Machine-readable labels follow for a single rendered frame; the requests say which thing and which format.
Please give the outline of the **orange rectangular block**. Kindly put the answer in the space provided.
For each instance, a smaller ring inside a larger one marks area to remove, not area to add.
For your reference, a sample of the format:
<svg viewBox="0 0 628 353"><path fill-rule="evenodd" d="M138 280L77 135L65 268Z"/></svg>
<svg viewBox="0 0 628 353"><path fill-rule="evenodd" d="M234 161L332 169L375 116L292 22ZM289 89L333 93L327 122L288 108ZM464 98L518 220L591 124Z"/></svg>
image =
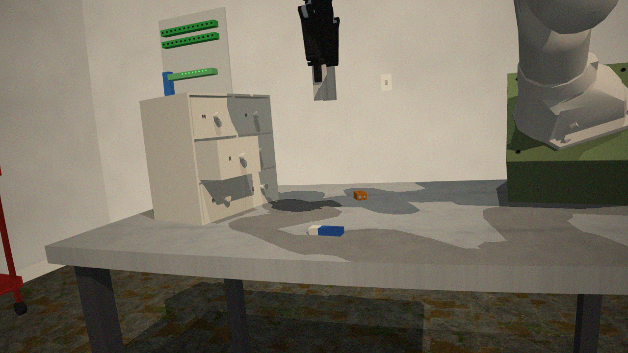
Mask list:
<svg viewBox="0 0 628 353"><path fill-rule="evenodd" d="M367 200L367 193L362 191L354 191L354 198L357 199L358 201L360 200Z"/></svg>

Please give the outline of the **cream small chest of drawers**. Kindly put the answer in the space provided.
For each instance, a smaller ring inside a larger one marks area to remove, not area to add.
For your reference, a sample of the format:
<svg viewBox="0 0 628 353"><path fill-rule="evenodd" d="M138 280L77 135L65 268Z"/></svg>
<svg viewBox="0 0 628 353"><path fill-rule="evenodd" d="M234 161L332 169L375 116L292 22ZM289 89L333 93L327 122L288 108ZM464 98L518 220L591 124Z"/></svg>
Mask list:
<svg viewBox="0 0 628 353"><path fill-rule="evenodd" d="M238 133L234 97L268 99L271 130ZM190 98L233 98L236 133L194 137ZM186 92L146 99L139 103L155 220L202 226L279 199L270 95ZM194 141L258 134L271 134L272 137L274 164L261 169L275 169L277 198L245 208L244 182L241 175L244 209L204 223L199 183L208 180L198 179Z"/></svg>

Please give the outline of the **blue and white eraser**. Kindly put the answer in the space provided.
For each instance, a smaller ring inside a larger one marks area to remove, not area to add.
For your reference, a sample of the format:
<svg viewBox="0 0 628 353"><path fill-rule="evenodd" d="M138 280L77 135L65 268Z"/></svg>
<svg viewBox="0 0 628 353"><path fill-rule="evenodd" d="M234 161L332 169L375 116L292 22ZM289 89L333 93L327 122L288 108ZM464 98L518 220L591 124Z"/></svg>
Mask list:
<svg viewBox="0 0 628 353"><path fill-rule="evenodd" d="M312 225L308 228L308 235L331 235L341 236L344 234L344 227L341 226L319 226Z"/></svg>

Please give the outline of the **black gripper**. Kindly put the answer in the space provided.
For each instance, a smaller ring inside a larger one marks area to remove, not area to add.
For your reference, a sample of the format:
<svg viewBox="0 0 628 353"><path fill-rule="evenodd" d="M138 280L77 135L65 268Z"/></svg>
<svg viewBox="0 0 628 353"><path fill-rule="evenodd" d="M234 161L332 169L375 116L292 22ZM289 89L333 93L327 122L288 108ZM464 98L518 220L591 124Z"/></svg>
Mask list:
<svg viewBox="0 0 628 353"><path fill-rule="evenodd" d="M335 66L339 65L340 19L334 17L332 0L304 1L298 13L307 63L312 67L314 101L337 100Z"/></svg>

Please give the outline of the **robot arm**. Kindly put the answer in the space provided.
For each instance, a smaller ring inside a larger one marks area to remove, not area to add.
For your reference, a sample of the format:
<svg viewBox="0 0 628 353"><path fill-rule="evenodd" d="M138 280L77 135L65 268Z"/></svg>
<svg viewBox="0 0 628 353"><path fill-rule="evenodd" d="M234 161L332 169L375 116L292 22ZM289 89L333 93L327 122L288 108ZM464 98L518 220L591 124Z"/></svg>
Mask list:
<svg viewBox="0 0 628 353"><path fill-rule="evenodd" d="M518 130L562 150L628 129L628 88L589 52L591 29L617 3L514 0Z"/></svg>

